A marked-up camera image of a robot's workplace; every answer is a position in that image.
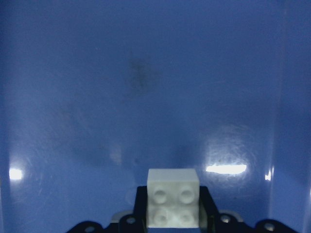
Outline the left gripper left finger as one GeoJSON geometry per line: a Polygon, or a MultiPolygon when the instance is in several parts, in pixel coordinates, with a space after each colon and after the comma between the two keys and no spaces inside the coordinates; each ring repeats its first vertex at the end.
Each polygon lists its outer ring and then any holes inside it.
{"type": "Polygon", "coordinates": [[[135,223],[139,225],[141,230],[147,230],[147,209],[148,209],[148,193],[147,186],[139,186],[137,188],[133,215],[135,223]]]}

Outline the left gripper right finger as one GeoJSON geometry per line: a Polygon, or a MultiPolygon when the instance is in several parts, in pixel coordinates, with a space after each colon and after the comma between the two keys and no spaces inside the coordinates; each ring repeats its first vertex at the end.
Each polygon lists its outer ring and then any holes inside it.
{"type": "Polygon", "coordinates": [[[199,229],[214,230],[217,217],[219,215],[218,208],[206,186],[200,186],[199,189],[199,229]]]}

